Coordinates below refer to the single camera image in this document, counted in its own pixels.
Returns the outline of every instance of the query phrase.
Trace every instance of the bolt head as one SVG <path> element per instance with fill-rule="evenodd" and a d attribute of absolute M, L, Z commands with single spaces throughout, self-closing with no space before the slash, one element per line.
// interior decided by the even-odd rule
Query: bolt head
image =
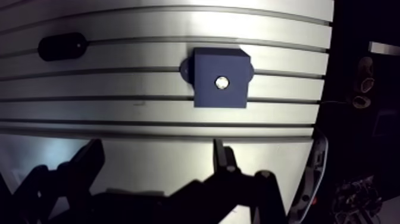
<path fill-rule="evenodd" d="M 219 89 L 226 89 L 229 86 L 229 79 L 224 76 L 220 76 L 215 80 L 215 86 Z"/>

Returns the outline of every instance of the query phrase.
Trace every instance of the blue square bracket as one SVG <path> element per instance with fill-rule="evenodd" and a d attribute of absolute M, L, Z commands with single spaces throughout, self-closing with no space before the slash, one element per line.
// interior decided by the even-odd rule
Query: blue square bracket
<path fill-rule="evenodd" d="M 195 107 L 246 108 L 254 69 L 241 49 L 195 48 L 180 70 L 194 88 Z"/>

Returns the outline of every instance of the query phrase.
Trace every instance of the dark blue block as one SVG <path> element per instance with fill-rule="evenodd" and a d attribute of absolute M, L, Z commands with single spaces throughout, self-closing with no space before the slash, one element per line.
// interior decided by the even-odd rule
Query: dark blue block
<path fill-rule="evenodd" d="M 246 108 L 254 73 L 249 55 L 241 49 L 195 48 L 192 60 L 195 107 Z M 226 89 L 215 85 L 218 77 L 229 80 Z"/>

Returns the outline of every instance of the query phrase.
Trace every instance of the black oval knob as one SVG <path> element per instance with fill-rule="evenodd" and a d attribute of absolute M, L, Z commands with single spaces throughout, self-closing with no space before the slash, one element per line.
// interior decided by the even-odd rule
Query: black oval knob
<path fill-rule="evenodd" d="M 43 38 L 37 51 L 45 61 L 58 61 L 79 58 L 87 47 L 88 42 L 81 33 L 67 33 Z"/>

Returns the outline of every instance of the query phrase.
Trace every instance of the slotted metal wall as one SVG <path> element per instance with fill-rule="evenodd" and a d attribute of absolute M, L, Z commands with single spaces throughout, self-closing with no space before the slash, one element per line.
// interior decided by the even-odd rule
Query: slotted metal wall
<path fill-rule="evenodd" d="M 2 173 L 24 176 L 84 144 L 61 137 L 117 138 L 105 143 L 106 167 L 93 191 L 169 194 L 212 172 L 209 140 L 222 137 L 245 173 L 277 173 L 288 210 L 313 142 L 332 17 L 331 0 L 2 1 L 0 147 L 2 160 L 13 161 Z M 70 32 L 90 42 L 84 56 L 38 56 L 42 38 Z M 251 56 L 246 109 L 193 107 L 179 65 L 198 46 Z M 21 162 L 26 147 L 35 162 Z M 137 183 L 138 170 L 149 178 Z"/>

